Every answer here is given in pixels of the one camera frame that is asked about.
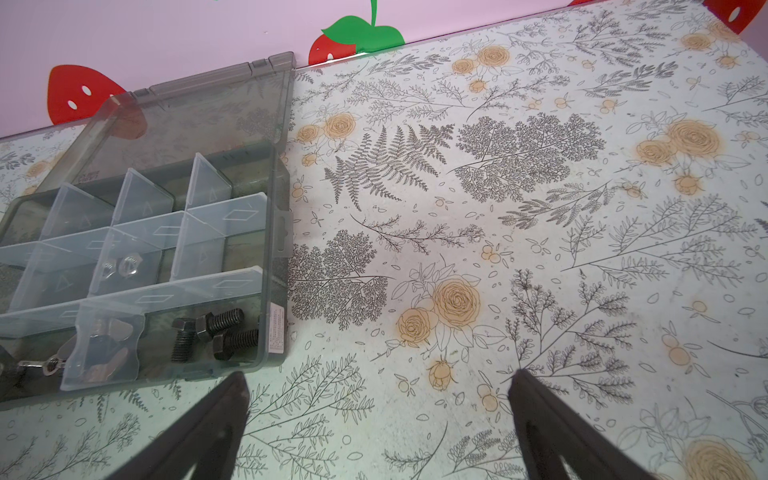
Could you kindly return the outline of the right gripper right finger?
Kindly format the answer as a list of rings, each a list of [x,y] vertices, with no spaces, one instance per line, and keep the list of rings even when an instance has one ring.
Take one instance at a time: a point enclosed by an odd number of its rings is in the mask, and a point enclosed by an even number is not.
[[[515,432],[530,479],[650,479],[636,462],[595,431],[525,369],[508,392]]]

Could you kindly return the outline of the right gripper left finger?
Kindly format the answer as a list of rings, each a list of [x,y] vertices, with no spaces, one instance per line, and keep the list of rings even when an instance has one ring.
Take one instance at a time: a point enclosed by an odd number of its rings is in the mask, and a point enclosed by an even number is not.
[[[249,404],[250,391],[244,373],[230,374],[110,477],[230,479]]]

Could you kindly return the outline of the black screw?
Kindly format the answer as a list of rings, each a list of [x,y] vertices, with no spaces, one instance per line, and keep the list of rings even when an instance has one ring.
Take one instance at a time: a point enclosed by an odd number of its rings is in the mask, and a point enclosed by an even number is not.
[[[245,318],[241,308],[227,310],[220,314],[212,312],[201,315],[195,319],[195,332],[203,342],[209,342],[219,333],[239,326]]]
[[[193,355],[194,344],[196,342],[196,321],[189,318],[176,318],[171,322],[171,326],[176,330],[171,362],[185,363]]]
[[[258,329],[240,332],[224,331],[212,339],[213,356],[216,360],[227,361],[237,351],[257,347],[258,342]]]

